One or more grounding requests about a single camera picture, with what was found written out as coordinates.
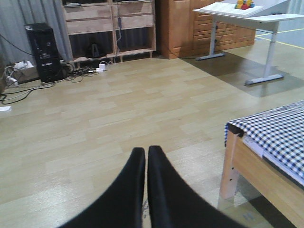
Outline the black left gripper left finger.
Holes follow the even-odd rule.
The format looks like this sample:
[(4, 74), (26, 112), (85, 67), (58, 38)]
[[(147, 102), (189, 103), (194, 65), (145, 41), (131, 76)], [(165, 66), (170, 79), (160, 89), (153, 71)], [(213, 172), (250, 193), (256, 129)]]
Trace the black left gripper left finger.
[(145, 182), (145, 150), (133, 148), (109, 188), (62, 228), (141, 228)]

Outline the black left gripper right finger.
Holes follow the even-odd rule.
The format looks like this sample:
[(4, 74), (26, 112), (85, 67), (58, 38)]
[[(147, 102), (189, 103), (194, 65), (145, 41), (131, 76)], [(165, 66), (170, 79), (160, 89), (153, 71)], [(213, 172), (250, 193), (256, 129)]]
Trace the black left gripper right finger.
[(201, 198), (177, 173), (160, 146), (149, 147), (148, 202), (153, 228), (241, 228)]

